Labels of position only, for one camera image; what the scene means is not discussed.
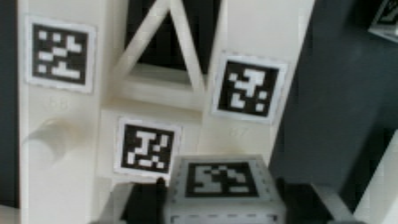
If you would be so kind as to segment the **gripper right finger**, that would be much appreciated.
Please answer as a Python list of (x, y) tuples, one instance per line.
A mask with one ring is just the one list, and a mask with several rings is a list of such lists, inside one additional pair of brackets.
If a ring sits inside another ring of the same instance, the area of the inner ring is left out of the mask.
[(352, 214), (336, 190), (315, 183), (288, 183), (277, 179), (286, 203), (286, 224), (366, 224)]

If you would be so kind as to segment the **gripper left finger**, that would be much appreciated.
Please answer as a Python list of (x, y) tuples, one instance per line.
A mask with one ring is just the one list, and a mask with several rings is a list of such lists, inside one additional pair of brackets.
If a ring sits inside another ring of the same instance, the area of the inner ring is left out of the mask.
[(89, 224), (164, 224), (165, 179), (153, 183), (119, 183), (98, 219)]

